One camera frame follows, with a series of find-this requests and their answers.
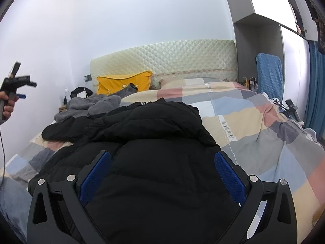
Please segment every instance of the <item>gray cabinet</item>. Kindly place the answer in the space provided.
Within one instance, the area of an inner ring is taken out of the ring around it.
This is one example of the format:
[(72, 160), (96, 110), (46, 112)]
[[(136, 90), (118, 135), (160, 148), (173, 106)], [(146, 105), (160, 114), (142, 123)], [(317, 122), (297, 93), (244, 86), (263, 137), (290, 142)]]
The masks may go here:
[[(234, 24), (238, 80), (257, 77), (258, 53), (278, 56), (283, 69), (283, 101), (291, 99), (303, 119), (309, 91), (308, 42), (297, 34), (295, 15), (288, 0), (227, 0)], [(317, 39), (304, 0), (295, 0), (306, 37)]]

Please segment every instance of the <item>black bag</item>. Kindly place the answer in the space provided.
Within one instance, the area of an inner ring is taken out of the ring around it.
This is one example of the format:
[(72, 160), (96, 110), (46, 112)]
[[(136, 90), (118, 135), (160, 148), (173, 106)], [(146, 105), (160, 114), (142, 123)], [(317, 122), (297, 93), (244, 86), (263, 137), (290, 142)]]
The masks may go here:
[[(79, 93), (82, 93), (83, 91), (86, 91), (86, 95), (87, 95), (87, 97), (89, 97), (89, 96), (91, 96), (91, 95), (93, 94), (92, 90), (89, 90), (89, 89), (86, 88), (86, 87), (82, 87), (82, 86), (80, 86), (80, 87), (75, 88), (75, 89), (71, 92), (71, 94), (70, 94), (71, 99), (74, 98), (74, 97), (77, 97), (77, 95), (78, 95)], [(67, 102), (67, 98), (65, 97), (65, 98), (64, 98), (64, 101), (63, 101), (63, 104), (67, 104), (67, 103), (68, 103), (68, 102)]]

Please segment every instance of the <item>blue gripper pad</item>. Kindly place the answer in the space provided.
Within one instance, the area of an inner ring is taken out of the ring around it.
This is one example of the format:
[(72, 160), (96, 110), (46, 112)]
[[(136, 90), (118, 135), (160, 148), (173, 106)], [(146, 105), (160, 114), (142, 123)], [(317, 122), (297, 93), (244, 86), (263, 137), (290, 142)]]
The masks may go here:
[(245, 186), (220, 152), (215, 155), (215, 168), (224, 182), (229, 194), (236, 203), (246, 201)]
[(79, 200), (82, 206), (85, 206), (92, 200), (103, 178), (110, 169), (110, 156), (108, 152), (105, 152), (80, 185)]

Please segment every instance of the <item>bottle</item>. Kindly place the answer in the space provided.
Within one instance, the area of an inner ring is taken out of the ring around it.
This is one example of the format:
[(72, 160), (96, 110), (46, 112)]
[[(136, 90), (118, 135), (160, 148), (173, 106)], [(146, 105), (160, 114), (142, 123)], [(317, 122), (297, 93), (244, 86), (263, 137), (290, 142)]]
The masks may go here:
[(248, 79), (246, 78), (246, 81), (245, 81), (245, 87), (246, 88), (249, 88), (249, 82), (248, 82)]
[(255, 78), (255, 80), (256, 80), (256, 92), (257, 92), (257, 89), (258, 89), (258, 79), (257, 78)]
[(65, 97), (67, 99), (67, 102), (69, 102), (71, 100), (70, 91), (68, 88), (66, 88), (66, 90), (65, 90)]
[(253, 77), (251, 77), (251, 78), (249, 78), (249, 89), (251, 90), (251, 91), (253, 91), (254, 90), (254, 78)]
[(257, 81), (256, 81), (256, 77), (254, 78), (254, 92), (256, 92), (257, 90)]

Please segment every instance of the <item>gray clothing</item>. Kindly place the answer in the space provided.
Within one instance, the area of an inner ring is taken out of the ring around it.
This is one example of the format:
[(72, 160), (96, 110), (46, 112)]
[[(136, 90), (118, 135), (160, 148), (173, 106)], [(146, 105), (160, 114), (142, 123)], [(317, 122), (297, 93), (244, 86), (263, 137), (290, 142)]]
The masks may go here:
[(128, 85), (124, 89), (111, 95), (94, 94), (88, 98), (75, 97), (67, 103), (67, 110), (54, 116), (56, 122), (73, 116), (90, 116), (94, 114), (108, 113), (120, 106), (121, 99), (136, 93), (138, 90)]

